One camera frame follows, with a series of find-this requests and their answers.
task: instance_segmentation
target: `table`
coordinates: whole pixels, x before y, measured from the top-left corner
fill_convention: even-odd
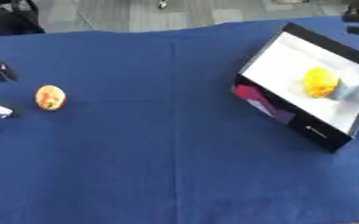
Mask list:
[[[230,93],[286,21],[0,38],[1,224],[359,221],[359,133],[331,155]],[[293,22],[359,49],[336,17]],[[34,92],[53,84],[66,106]]]

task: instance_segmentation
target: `yellow fruit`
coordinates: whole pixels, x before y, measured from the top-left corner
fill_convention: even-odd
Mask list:
[[[38,106],[46,110],[59,109],[65,102],[65,93],[55,86],[43,86],[35,94]]]
[[[308,95],[312,97],[325,97],[336,89],[339,78],[323,67],[315,67],[307,72],[304,86]]]

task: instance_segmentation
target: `box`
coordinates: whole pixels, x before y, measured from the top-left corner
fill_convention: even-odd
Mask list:
[[[309,96],[303,79],[315,67],[341,74],[347,84],[341,89],[354,91],[343,97]],[[359,126],[359,51],[289,23],[237,74],[233,91],[335,152],[355,137]]]

